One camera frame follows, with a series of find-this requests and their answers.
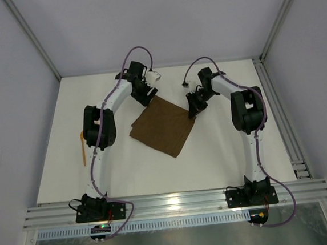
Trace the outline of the brown cloth napkin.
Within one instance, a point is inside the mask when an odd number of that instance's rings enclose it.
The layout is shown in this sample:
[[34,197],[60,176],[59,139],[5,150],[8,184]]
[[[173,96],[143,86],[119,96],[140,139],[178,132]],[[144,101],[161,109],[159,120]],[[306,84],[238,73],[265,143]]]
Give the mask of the brown cloth napkin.
[[195,120],[189,118],[188,110],[155,96],[131,125],[130,137],[177,158]]

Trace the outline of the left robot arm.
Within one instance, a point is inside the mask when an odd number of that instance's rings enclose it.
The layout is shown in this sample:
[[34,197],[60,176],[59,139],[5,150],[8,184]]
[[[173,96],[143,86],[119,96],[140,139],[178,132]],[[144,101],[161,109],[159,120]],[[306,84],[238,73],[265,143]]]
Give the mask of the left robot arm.
[[111,211],[107,190],[103,189],[106,177],[105,161],[116,140],[115,114],[129,96],[147,107],[158,92],[155,83],[161,78],[157,71],[139,62],[131,62],[115,77],[115,87],[96,106],[86,106],[83,116],[83,139],[92,149],[90,181],[81,198],[78,213],[83,217],[105,220]]

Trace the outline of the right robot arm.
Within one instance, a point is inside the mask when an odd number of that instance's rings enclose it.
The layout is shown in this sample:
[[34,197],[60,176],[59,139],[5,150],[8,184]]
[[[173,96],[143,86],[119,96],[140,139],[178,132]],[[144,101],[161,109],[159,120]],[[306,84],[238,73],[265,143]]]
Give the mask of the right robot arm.
[[196,117],[208,107],[208,100],[223,95],[231,101],[231,120],[240,133],[244,145],[245,174],[242,188],[232,187],[226,193],[230,208],[278,203],[276,190],[265,171],[263,158],[263,129],[267,111],[261,90],[246,87],[228,79],[222,71],[212,72],[209,67],[198,72],[200,87],[187,94],[189,118]]

